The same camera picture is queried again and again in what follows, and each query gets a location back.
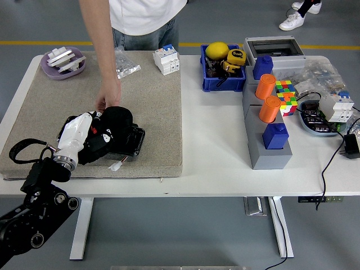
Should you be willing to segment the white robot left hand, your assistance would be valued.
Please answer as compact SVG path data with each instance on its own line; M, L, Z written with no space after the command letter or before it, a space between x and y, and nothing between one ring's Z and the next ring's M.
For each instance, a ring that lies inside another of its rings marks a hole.
M92 120L100 117L101 112L85 112L65 124L58 140L58 151L54 154L56 159L77 160L78 152L84 148Z

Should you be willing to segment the person's right hand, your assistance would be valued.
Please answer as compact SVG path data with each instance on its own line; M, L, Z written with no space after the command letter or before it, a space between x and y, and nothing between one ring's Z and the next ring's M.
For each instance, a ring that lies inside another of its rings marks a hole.
M121 99L120 80L105 79L101 82L94 106L97 111L104 111L108 107L118 106Z

